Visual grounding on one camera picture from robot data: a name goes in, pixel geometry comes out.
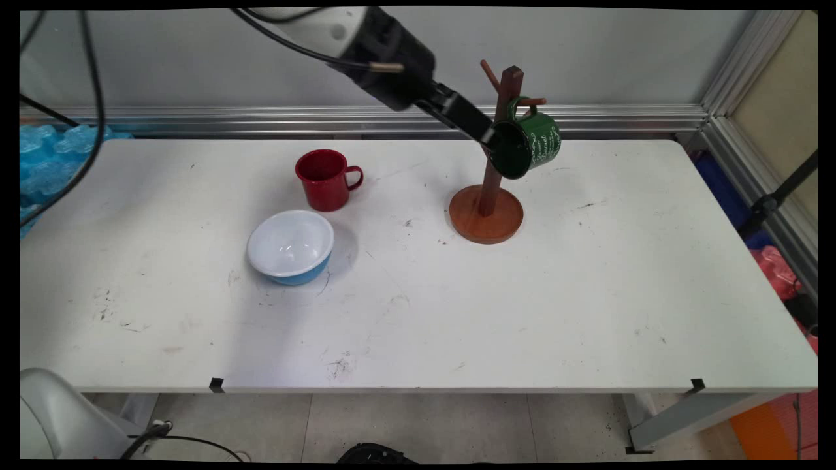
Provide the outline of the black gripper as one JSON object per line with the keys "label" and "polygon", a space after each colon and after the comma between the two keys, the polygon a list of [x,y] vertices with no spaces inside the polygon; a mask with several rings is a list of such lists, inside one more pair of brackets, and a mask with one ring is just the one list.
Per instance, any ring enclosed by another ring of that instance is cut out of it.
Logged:
{"label": "black gripper", "polygon": [[492,119],[460,93],[435,81],[435,55],[382,8],[365,9],[340,59],[399,68],[374,71],[338,66],[338,71],[389,109],[403,111],[415,105],[487,148],[498,143]]}

